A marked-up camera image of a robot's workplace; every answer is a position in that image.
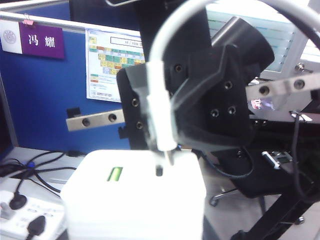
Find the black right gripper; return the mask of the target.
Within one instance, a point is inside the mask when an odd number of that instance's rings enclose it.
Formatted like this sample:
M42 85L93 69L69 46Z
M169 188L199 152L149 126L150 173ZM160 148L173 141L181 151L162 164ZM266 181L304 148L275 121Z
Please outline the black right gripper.
M71 0L70 19L86 23L86 96L120 102L116 75L122 68L145 62L163 21L179 6L179 0L139 0L110 6L103 0ZM256 0L218 0L186 23L171 40L167 55L184 57L209 44L209 38L233 16L255 27L272 47L275 59L265 76L292 72L306 46L306 37L276 10Z

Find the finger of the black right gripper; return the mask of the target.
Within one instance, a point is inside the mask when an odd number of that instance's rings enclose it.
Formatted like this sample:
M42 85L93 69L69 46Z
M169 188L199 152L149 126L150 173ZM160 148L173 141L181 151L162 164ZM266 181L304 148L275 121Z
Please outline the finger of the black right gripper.
M125 67L116 75L125 126L118 129L120 138L127 138L131 150L151 150L145 99L147 88L146 65Z
M171 98L173 136L179 144L194 149L234 149L252 141L242 67L234 45L189 56L187 78Z

